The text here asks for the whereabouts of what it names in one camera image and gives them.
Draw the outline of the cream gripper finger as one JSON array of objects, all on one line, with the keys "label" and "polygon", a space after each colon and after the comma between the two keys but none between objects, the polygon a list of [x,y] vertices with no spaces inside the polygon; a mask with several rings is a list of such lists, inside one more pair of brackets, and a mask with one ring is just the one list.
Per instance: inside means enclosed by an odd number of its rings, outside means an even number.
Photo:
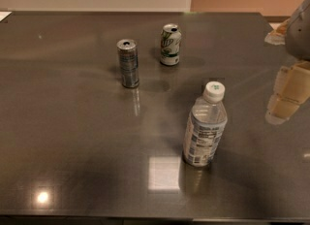
[{"label": "cream gripper finger", "polygon": [[288,121],[310,98],[310,62],[282,66],[277,74],[265,119],[273,125]]},{"label": "cream gripper finger", "polygon": [[275,46],[284,45],[288,24],[288,19],[279,24],[275,24],[273,30],[265,36],[264,41]]}]

